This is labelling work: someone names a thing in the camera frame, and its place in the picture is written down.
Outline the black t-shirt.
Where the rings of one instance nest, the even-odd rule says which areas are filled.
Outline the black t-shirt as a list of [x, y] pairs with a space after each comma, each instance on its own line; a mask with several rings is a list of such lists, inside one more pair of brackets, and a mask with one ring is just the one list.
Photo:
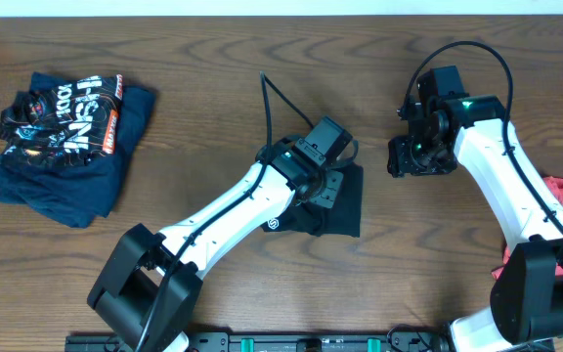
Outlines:
[[358, 238], [361, 235], [364, 169], [352, 163], [343, 167], [342, 184], [332, 208], [312, 203], [290, 206], [280, 216], [261, 225], [267, 233], [293, 231], [320, 237], [343, 235]]

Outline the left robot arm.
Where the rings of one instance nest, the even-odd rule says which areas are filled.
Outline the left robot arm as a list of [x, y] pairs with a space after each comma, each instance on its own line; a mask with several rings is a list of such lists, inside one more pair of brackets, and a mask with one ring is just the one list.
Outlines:
[[185, 329], [211, 268], [257, 228], [292, 217], [298, 231], [326, 228], [344, 180], [352, 135], [325, 116], [305, 136], [262, 148], [228, 191], [187, 219], [152, 233], [138, 224], [118, 241], [88, 305], [135, 351], [185, 351]]

